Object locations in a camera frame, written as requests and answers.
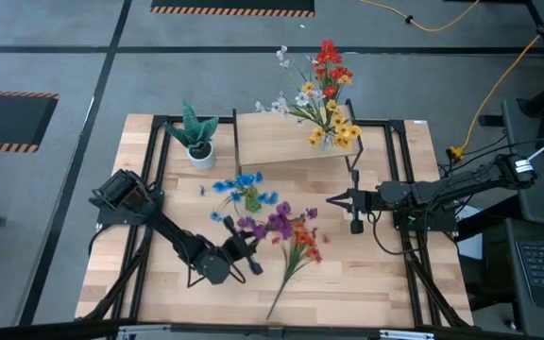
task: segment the orange striped tape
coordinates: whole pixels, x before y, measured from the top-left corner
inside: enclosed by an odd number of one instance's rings
[[[32,153],[39,148],[36,144],[0,143],[0,152]]]
[[[256,16],[284,16],[312,18],[315,13],[312,10],[287,10],[287,9],[250,9],[250,8],[193,8],[156,6],[150,8],[151,13],[159,14],[212,14],[212,15],[256,15]]]
[[[13,92],[13,91],[0,91],[0,95],[7,95],[7,96],[32,96],[32,97],[39,97],[39,98],[54,98],[54,99],[60,99],[60,95],[57,93],[28,93],[28,92]]]

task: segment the floor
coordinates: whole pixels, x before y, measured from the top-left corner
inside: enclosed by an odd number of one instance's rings
[[[544,18],[544,1],[535,2]],[[344,55],[355,74],[345,97],[356,115],[427,120],[436,157],[445,162],[446,147],[463,142],[479,104],[516,57],[471,54],[468,48],[522,47],[535,35],[526,8],[508,4],[482,3],[454,28],[435,34],[356,0],[316,0],[314,18],[162,15],[149,13],[149,5],[149,0],[0,0],[0,90],[60,94],[40,151],[0,154],[0,214],[8,219],[0,228],[0,327],[16,324],[51,226],[61,227],[59,242],[34,321],[73,318],[97,213],[87,199],[110,175],[128,113],[178,114],[182,99],[204,115],[254,111],[256,100],[289,93],[276,46],[288,45],[291,53],[292,46],[333,39],[357,51]],[[468,6],[442,0],[392,5],[426,26],[441,26]],[[124,6],[126,22],[119,21]],[[138,48],[145,46],[159,48]],[[412,47],[433,48],[404,53]],[[454,54],[446,47],[464,49]],[[290,56],[307,62],[301,54]],[[499,112],[503,100],[543,88],[544,56],[530,56],[484,112]],[[476,127],[470,148],[501,136],[500,128]],[[66,204],[57,206],[60,193],[60,202],[70,199],[67,213],[60,213]],[[485,207],[505,195],[493,191],[471,204]],[[50,223],[54,211],[59,214]],[[476,315],[483,328],[501,327],[496,313]],[[492,315],[494,321],[487,321]]]

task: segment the yellow cable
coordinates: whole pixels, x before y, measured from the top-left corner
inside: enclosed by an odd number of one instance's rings
[[[387,10],[391,10],[393,11],[394,13],[398,14],[399,16],[401,16],[402,18],[404,19],[407,19],[408,16],[404,13],[402,13],[401,11],[393,8],[393,7],[390,7],[390,6],[387,6],[387,5],[383,5],[383,4],[378,4],[378,3],[375,3],[375,2],[372,2],[372,1],[366,1],[366,0],[359,0],[360,2],[363,2],[365,4],[369,4],[369,5],[373,5],[373,6],[377,6],[378,8],[382,8],[382,9],[387,9]],[[426,32],[440,32],[446,28],[449,28],[450,26],[453,26],[454,24],[456,24],[459,20],[461,20],[464,16],[466,16],[470,10],[472,10],[476,5],[478,5],[478,3],[480,2],[480,0],[476,0],[476,2],[474,2],[473,4],[471,4],[471,6],[469,6],[469,8],[463,12],[463,14],[459,15],[456,19],[454,19],[453,21],[451,21],[450,23],[446,24],[446,25],[443,25],[442,27],[439,27],[439,28],[427,28],[427,27],[424,27],[418,23],[415,22],[415,20],[411,20],[411,23],[413,25],[415,25],[416,27],[418,27],[419,29],[422,29]]]
[[[509,75],[509,73],[518,65],[518,63],[522,60],[522,58],[524,57],[524,55],[528,52],[528,50],[530,50],[530,48],[538,41],[538,39],[540,38],[539,35],[537,35],[529,44],[528,46],[526,46],[526,48],[524,48],[523,51],[521,51],[521,53],[519,54],[518,58],[511,64],[511,66],[509,66],[509,68],[507,69],[507,71],[505,71],[505,73],[502,74],[502,76],[499,78],[499,80],[495,83],[495,85],[492,87],[492,90],[490,90],[490,92],[488,93],[488,95],[486,96],[486,98],[484,99],[484,101],[482,102],[482,104],[480,105],[480,108],[478,108],[478,111],[476,112],[476,115],[473,116],[473,120],[471,121],[471,124],[469,125],[469,131],[467,132],[467,137],[465,139],[465,142],[463,143],[463,145],[461,147],[454,147],[454,146],[451,146],[450,147],[450,152],[452,153],[452,156],[457,160],[457,161],[460,161],[463,159],[463,152],[465,151],[465,148],[468,147],[468,144],[469,144],[469,140],[471,139],[471,132],[473,131],[473,127],[475,127],[476,125],[476,121],[478,120],[478,116],[480,116],[480,113],[482,112],[482,109],[484,108],[484,106],[486,105],[486,103],[488,102],[488,99],[490,99],[490,97],[492,96],[492,94],[494,94],[494,92],[497,90],[497,88],[499,87],[499,85],[502,83],[502,81],[507,77],[507,75]]]

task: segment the white pot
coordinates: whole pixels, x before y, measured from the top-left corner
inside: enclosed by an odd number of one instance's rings
[[[196,169],[207,170],[215,165],[215,146],[211,142],[209,142],[209,144],[212,146],[212,152],[209,154],[209,156],[201,160],[197,160],[196,158],[194,158],[190,154],[190,151],[186,149],[186,154],[188,155],[188,159],[190,160],[190,162],[193,163]]]

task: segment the gray floor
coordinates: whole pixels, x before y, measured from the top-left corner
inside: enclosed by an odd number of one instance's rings
[[[0,0],[0,44],[108,45],[122,3]],[[544,2],[537,3],[544,18]],[[121,45],[317,45],[332,38],[344,46],[523,46],[535,34],[522,6],[482,4],[454,29],[424,34],[379,8],[357,1],[341,4],[316,0],[315,18],[295,19],[154,15],[148,12],[149,0],[134,0]],[[468,4],[396,0],[393,5],[424,25],[440,26]],[[342,13],[339,19],[337,12]],[[0,228],[0,327],[13,324],[17,315],[104,57],[0,54],[0,90],[56,92],[61,97],[38,153],[0,154],[0,214],[8,218]],[[291,58],[306,61],[301,55]],[[514,58],[345,55],[355,74],[346,97],[358,117],[429,121],[437,158],[444,162],[444,149],[463,142],[480,102]],[[201,114],[229,115],[233,108],[248,112],[256,100],[270,101],[280,90],[290,93],[289,85],[274,54],[117,54],[35,322],[73,318],[96,217],[87,198],[110,175],[127,114],[179,113],[182,99]],[[486,112],[498,112],[505,98],[543,88],[544,58],[525,59]],[[476,127],[474,133],[471,149],[502,135],[500,128],[488,127]],[[484,207],[504,196],[491,192],[474,197],[472,204]],[[476,323],[490,330],[502,326],[498,318],[492,312],[475,316]]]

